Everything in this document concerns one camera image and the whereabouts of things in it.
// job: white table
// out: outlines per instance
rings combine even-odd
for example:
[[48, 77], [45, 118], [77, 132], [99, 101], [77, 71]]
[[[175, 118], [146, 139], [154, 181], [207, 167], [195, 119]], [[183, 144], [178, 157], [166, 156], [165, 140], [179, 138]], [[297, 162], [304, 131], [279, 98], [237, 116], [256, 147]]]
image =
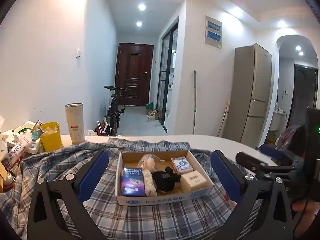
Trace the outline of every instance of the white table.
[[[106, 143], [109, 138], [114, 137], [102, 137], [102, 136], [86, 136], [85, 139], [93, 143]], [[263, 155], [262, 153], [238, 142], [234, 142], [228, 139], [219, 138], [209, 135], [167, 135], [167, 136], [123, 136], [118, 137], [129, 141], [144, 140], [147, 142], [159, 142], [162, 140], [169, 142], [188, 142], [191, 148], [204, 149], [209, 151], [221, 150], [222, 153], [234, 160], [238, 152], [244, 152], [249, 154], [269, 165], [276, 165], [270, 157]], [[61, 140], [64, 146], [70, 146], [71, 138], [69, 135], [61, 135]]]

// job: blue gripper pad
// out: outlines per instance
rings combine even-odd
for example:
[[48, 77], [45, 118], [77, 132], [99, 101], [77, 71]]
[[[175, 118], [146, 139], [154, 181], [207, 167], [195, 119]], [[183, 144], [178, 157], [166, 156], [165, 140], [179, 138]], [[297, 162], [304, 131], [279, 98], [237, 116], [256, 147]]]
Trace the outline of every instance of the blue gripper pad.
[[265, 145], [261, 145], [259, 147], [259, 151], [265, 155], [272, 157], [272, 158], [276, 158], [277, 160], [281, 160], [284, 157], [284, 153], [282, 151], [272, 149], [272, 148], [265, 146]]
[[79, 183], [78, 200], [80, 203], [90, 199], [108, 164], [109, 156], [106, 151], [103, 151]]
[[[241, 201], [241, 186], [239, 180], [232, 174], [231, 170], [227, 165], [233, 165], [239, 170], [237, 166], [229, 162], [229, 160], [223, 155], [224, 161], [221, 159], [218, 153], [221, 151], [217, 150], [211, 153], [211, 166], [214, 172], [217, 174], [224, 190], [232, 201], [239, 202]], [[240, 173], [236, 172], [238, 175], [243, 176], [243, 173], [239, 170]]]

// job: bicycle tire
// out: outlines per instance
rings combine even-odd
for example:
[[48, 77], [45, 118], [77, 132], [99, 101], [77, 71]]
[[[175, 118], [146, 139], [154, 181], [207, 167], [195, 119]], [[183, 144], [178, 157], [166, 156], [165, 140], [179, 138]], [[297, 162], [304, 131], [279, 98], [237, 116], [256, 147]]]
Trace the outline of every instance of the bicycle tire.
[[118, 118], [113, 117], [111, 123], [111, 136], [117, 136], [118, 131]]

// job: yellow bucket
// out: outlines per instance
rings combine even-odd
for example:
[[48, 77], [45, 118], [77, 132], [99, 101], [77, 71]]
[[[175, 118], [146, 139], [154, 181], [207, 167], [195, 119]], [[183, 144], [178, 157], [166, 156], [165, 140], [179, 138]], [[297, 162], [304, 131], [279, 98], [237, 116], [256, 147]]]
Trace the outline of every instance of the yellow bucket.
[[46, 130], [48, 127], [51, 130], [58, 130], [58, 132], [52, 134], [44, 134], [41, 136], [44, 150], [46, 152], [51, 152], [63, 148], [60, 135], [60, 125], [57, 122], [48, 122], [41, 125], [41, 128], [43, 130]]

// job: purple box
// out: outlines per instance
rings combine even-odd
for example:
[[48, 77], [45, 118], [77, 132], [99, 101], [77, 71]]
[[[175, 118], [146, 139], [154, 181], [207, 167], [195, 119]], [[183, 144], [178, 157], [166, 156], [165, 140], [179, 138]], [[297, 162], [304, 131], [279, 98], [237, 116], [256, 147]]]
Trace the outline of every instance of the purple box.
[[123, 167], [122, 195], [128, 197], [146, 196], [142, 169]]

